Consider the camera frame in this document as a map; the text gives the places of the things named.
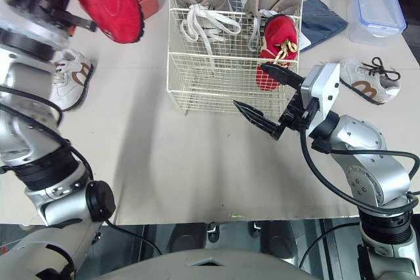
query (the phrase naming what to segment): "blue cloth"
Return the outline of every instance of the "blue cloth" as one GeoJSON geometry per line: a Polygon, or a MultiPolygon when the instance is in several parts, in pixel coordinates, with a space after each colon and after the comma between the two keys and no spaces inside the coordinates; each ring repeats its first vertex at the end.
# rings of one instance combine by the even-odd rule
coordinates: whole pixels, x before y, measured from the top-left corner
{"type": "Polygon", "coordinates": [[[306,0],[302,9],[302,33],[311,44],[304,52],[312,47],[336,36],[347,28],[347,21],[327,7],[320,0],[306,0]]]}

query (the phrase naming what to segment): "white shoelace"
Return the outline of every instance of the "white shoelace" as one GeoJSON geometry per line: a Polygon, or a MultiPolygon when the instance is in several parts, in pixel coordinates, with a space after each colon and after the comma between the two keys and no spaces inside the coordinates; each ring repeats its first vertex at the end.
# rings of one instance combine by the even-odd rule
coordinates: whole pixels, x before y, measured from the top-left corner
{"type": "MultiPolygon", "coordinates": [[[[226,41],[221,34],[225,32],[227,34],[237,35],[241,31],[241,26],[238,22],[225,17],[223,14],[196,4],[190,5],[190,11],[188,11],[186,20],[181,22],[180,30],[189,42],[196,42],[201,39],[208,55],[213,55],[210,42],[226,41]],[[232,26],[233,30],[228,29],[225,25],[232,26]]],[[[210,63],[211,67],[215,69],[214,58],[210,58],[210,63]]]]}
{"type": "Polygon", "coordinates": [[[277,11],[274,10],[265,10],[261,9],[259,11],[259,15],[254,17],[253,21],[253,29],[251,35],[247,38],[248,39],[248,49],[251,52],[256,52],[260,49],[260,42],[261,42],[261,35],[260,35],[260,25],[261,25],[261,17],[264,16],[265,18],[271,18],[278,14],[277,11]]]}

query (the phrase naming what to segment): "plastic food container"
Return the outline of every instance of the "plastic food container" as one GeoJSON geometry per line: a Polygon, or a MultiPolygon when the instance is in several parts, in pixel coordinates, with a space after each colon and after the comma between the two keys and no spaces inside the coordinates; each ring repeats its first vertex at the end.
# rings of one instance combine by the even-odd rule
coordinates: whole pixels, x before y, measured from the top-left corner
{"type": "Polygon", "coordinates": [[[351,0],[348,7],[350,40],[387,45],[406,28],[398,0],[351,0]]]}

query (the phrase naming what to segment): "black cable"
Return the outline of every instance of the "black cable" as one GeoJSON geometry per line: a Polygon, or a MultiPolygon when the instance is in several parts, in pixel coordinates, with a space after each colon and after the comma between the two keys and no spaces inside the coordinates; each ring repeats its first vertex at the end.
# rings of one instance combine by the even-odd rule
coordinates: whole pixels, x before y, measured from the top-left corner
{"type": "Polygon", "coordinates": [[[23,96],[24,98],[30,98],[31,100],[43,103],[43,104],[49,106],[50,108],[54,108],[58,113],[57,126],[60,126],[61,121],[63,120],[63,111],[61,110],[61,108],[59,108],[55,103],[52,103],[50,100],[47,100],[46,98],[42,98],[38,95],[34,95],[32,93],[27,93],[27,92],[24,92],[24,91],[20,91],[20,90],[12,89],[12,88],[9,88],[9,87],[5,87],[3,85],[0,85],[0,92],[6,92],[6,93],[10,93],[10,94],[23,96]]]}
{"type": "Polygon", "coordinates": [[[138,237],[140,240],[142,240],[143,242],[145,242],[147,245],[149,245],[149,246],[153,247],[159,255],[162,255],[162,252],[161,252],[161,251],[160,251],[160,249],[159,249],[159,248],[155,245],[155,243],[153,243],[153,242],[149,241],[147,238],[145,238],[145,237],[143,237],[143,236],[141,236],[141,235],[139,235],[139,234],[136,234],[136,233],[134,233],[134,232],[131,232],[131,231],[125,230],[125,229],[123,229],[123,228],[120,228],[119,226],[116,226],[115,224],[111,223],[111,221],[110,221],[109,219],[106,219],[106,220],[105,220],[105,222],[107,223],[107,225],[109,225],[111,228],[113,228],[113,229],[115,229],[115,230],[117,230],[117,231],[120,231],[120,232],[123,232],[123,233],[129,234],[129,235],[131,235],[131,236],[138,237]]]}
{"type": "Polygon", "coordinates": [[[343,198],[345,201],[348,201],[349,203],[352,203],[353,205],[355,205],[357,207],[369,210],[371,212],[381,213],[381,214],[396,214],[396,213],[401,213],[401,212],[409,212],[409,211],[413,210],[413,208],[415,206],[417,206],[417,204],[419,203],[419,200],[416,196],[407,194],[407,198],[410,200],[410,202],[408,204],[406,204],[404,206],[401,206],[401,207],[386,209],[386,208],[379,208],[379,207],[371,206],[367,203],[364,203],[363,201],[359,201],[359,200],[347,195],[346,193],[344,193],[343,191],[341,191],[337,187],[335,187],[332,183],[328,182],[328,180],[317,169],[317,167],[314,164],[312,158],[310,157],[310,154],[309,154],[309,151],[308,151],[308,146],[306,144],[306,131],[302,130],[300,132],[300,135],[301,135],[301,147],[302,147],[303,157],[304,157],[306,163],[308,164],[310,170],[312,171],[312,173],[314,173],[314,175],[317,177],[317,179],[326,188],[331,190],[333,193],[335,193],[339,197],[343,198]]]}
{"type": "Polygon", "coordinates": [[[333,154],[354,155],[354,154],[377,154],[377,155],[394,155],[397,157],[409,157],[414,160],[414,165],[408,173],[409,179],[412,179],[420,167],[420,158],[416,154],[404,151],[389,150],[331,150],[333,154]]]}
{"type": "Polygon", "coordinates": [[[321,239],[323,239],[325,236],[327,236],[327,234],[329,234],[332,231],[335,231],[337,229],[346,228],[348,226],[358,226],[358,225],[359,225],[359,222],[345,223],[345,224],[340,224],[339,226],[335,226],[335,227],[323,232],[323,234],[321,234],[315,241],[312,242],[312,244],[308,247],[306,252],[304,252],[301,263],[299,264],[299,268],[302,269],[303,263],[305,262],[306,257],[309,255],[310,250],[316,245],[317,242],[319,242],[321,239]]]}
{"type": "MultiPolygon", "coordinates": [[[[29,117],[29,116],[27,116],[23,113],[20,113],[19,111],[16,111],[16,110],[12,109],[11,107],[9,107],[7,105],[4,105],[3,103],[0,103],[0,110],[5,111],[5,112],[7,112],[11,115],[17,116],[18,118],[27,122],[28,124],[33,125],[40,132],[45,131],[51,138],[56,140],[61,145],[68,145],[69,144],[69,141],[67,139],[64,139],[57,132],[55,132],[54,130],[52,130],[48,126],[40,123],[39,121],[37,121],[36,119],[34,119],[32,117],[29,117]]],[[[91,180],[93,180],[93,171],[92,171],[92,168],[91,168],[89,162],[86,160],[86,158],[80,152],[78,152],[73,146],[70,146],[70,151],[72,153],[74,153],[74,155],[76,155],[80,159],[80,161],[83,163],[83,165],[85,166],[85,168],[87,169],[87,171],[89,173],[89,178],[91,180]]]]}

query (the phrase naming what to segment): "blue container lid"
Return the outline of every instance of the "blue container lid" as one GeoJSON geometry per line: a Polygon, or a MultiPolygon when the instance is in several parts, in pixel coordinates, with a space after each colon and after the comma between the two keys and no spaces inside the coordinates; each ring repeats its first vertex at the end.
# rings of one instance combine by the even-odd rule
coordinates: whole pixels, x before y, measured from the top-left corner
{"type": "Polygon", "coordinates": [[[356,0],[356,6],[367,27],[402,32],[407,26],[398,0],[356,0]]]}

